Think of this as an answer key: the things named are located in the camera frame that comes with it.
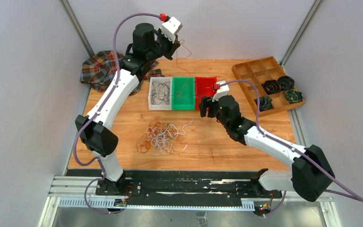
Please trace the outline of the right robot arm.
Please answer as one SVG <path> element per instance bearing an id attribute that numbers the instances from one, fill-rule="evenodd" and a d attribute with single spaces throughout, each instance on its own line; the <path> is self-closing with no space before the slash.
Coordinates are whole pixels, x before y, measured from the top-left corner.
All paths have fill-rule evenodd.
<path id="1" fill-rule="evenodd" d="M 328 175 L 335 175 L 320 147 L 297 145 L 258 127 L 241 115 L 239 104 L 231 95 L 217 101 L 204 96 L 199 109 L 201 117 L 216 118 L 234 141 L 264 151 L 290 167 L 291 172 L 261 169 L 251 184 L 255 196 L 264 197 L 271 190 L 295 191 L 314 202 L 331 185 Z"/>

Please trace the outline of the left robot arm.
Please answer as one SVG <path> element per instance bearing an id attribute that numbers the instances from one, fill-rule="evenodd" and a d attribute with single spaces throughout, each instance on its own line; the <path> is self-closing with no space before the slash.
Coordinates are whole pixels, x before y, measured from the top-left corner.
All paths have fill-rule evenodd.
<path id="1" fill-rule="evenodd" d="M 114 195 L 125 192 L 125 173 L 116 154 L 118 137 L 111 132 L 114 118 L 126 98 L 152 69 L 152 63 L 172 55 L 180 47 L 177 33 L 181 22 L 172 17 L 158 29 L 150 23 L 136 25 L 132 43 L 120 60 L 115 76 L 98 103 L 86 116 L 78 115 L 75 120 L 80 140 L 92 151 L 102 169 L 98 186 Z"/>

